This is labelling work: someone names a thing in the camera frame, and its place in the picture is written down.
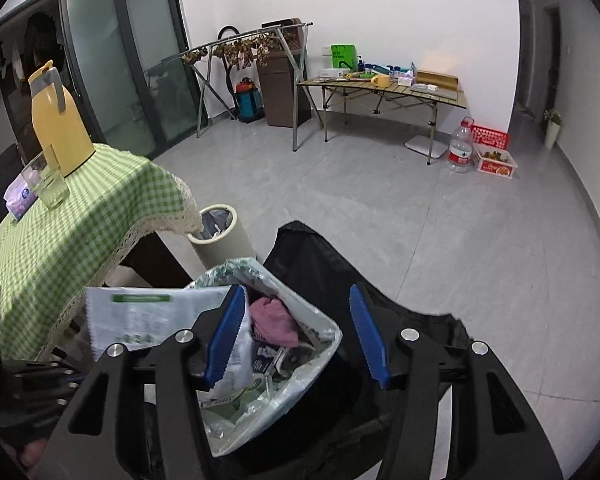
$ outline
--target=glass sliding door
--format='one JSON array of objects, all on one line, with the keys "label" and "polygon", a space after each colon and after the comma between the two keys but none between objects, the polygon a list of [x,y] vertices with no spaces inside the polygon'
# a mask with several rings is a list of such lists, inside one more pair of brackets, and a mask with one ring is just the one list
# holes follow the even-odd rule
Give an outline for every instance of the glass sliding door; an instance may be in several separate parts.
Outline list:
[{"label": "glass sliding door", "polygon": [[168,0],[126,0],[134,44],[167,140],[192,132],[198,102],[178,53]]},{"label": "glass sliding door", "polygon": [[88,101],[108,144],[136,155],[157,148],[123,46],[114,0],[66,0]]}]

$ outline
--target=yellow thermos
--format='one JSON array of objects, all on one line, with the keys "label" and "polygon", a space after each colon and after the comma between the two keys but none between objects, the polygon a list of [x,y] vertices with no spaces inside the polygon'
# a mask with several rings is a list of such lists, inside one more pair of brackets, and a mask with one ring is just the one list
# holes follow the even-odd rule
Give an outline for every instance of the yellow thermos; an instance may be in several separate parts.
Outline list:
[{"label": "yellow thermos", "polygon": [[67,176],[93,155],[93,143],[53,61],[29,77],[29,86],[33,130],[40,146],[53,146],[62,176]]}]

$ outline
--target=hanging dried plants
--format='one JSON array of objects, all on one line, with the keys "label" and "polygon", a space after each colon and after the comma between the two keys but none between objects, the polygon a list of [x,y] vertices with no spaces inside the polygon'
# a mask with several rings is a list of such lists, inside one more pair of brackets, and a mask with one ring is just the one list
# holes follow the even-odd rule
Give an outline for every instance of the hanging dried plants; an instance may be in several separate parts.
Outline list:
[{"label": "hanging dried plants", "polygon": [[[298,35],[291,31],[283,32],[283,37],[292,49],[300,48]],[[235,66],[240,70],[248,68],[256,61],[260,65],[267,65],[267,54],[282,50],[282,45],[275,32],[265,34],[254,34],[235,41],[221,43],[212,51],[212,56],[223,57],[227,65]],[[209,50],[206,47],[191,50],[182,55],[182,60],[187,64],[195,64],[207,56]]]}]

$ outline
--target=red basket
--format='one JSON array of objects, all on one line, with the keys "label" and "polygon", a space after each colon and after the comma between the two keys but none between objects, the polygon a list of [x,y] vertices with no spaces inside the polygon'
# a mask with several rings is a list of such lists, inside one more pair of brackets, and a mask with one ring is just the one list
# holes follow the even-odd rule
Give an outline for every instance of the red basket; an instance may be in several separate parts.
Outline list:
[{"label": "red basket", "polygon": [[478,124],[471,125],[471,138],[474,144],[484,144],[500,150],[506,150],[509,145],[509,134]]}]

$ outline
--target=drying rack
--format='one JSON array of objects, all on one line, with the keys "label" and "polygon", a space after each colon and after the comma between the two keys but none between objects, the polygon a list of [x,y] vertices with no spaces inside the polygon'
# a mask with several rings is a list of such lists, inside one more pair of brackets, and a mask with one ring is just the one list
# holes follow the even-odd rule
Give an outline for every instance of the drying rack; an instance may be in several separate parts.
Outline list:
[{"label": "drying rack", "polygon": [[[249,36],[256,36],[257,34],[263,34],[265,32],[275,32],[276,33],[278,39],[280,40],[280,45],[282,46],[283,50],[285,51],[286,57],[288,58],[289,63],[291,63],[291,67],[294,69],[295,77],[294,77],[294,108],[293,108],[294,117],[293,117],[293,120],[294,120],[294,124],[297,124],[297,122],[298,122],[298,86],[299,86],[300,82],[305,81],[302,74],[304,73],[304,64],[306,61],[306,38],[307,38],[307,35],[309,32],[309,27],[311,27],[312,25],[313,25],[313,23],[309,22],[309,23],[294,23],[293,25],[272,25],[270,27],[256,28],[254,30],[250,30],[249,32],[242,32],[240,34],[234,34],[233,36],[227,36],[226,38],[221,38],[220,40],[210,41],[209,43],[199,45],[195,48],[190,48],[189,50],[186,50],[183,53],[181,53],[180,56],[184,56],[185,54],[188,54],[189,52],[194,52],[196,50],[208,48],[208,54],[207,54],[207,56],[204,56],[204,57],[208,57],[207,66],[206,66],[206,78],[202,75],[200,70],[198,70],[196,68],[195,63],[191,63],[189,65],[190,67],[192,67],[193,71],[202,80],[202,83],[203,83],[202,90],[200,91],[200,106],[198,107],[198,128],[196,130],[196,137],[200,137],[200,127],[202,126],[202,113],[200,113],[200,111],[202,110],[202,105],[204,104],[206,88],[209,88],[209,91],[216,97],[216,99],[218,99],[218,101],[220,101],[220,103],[222,104],[224,109],[227,112],[229,112],[229,115],[232,117],[232,119],[236,118],[234,113],[232,112],[232,110],[227,106],[227,104],[220,97],[220,95],[218,94],[216,89],[213,88],[213,86],[210,83],[211,65],[212,65],[211,56],[213,55],[212,48],[215,46],[218,46],[220,44],[223,44],[223,43],[230,43],[231,41],[240,40],[241,38],[248,38]],[[285,30],[286,28],[302,28],[300,65],[298,65],[298,63],[296,63],[296,60],[294,59],[294,55],[291,52],[291,48],[289,47],[289,45],[286,42],[286,39],[284,37],[284,34],[282,33],[282,31]],[[314,98],[311,96],[311,92],[309,92],[309,89],[307,87],[302,87],[302,90],[304,90],[304,93],[307,96],[307,98],[309,99],[311,106],[315,110],[315,113],[318,117],[318,120],[320,121],[320,124],[324,125],[322,122],[322,118],[320,117],[320,114],[318,113],[318,108],[315,105]],[[297,136],[294,136],[294,151],[297,149],[297,147],[296,147],[297,143],[298,143]]]}]

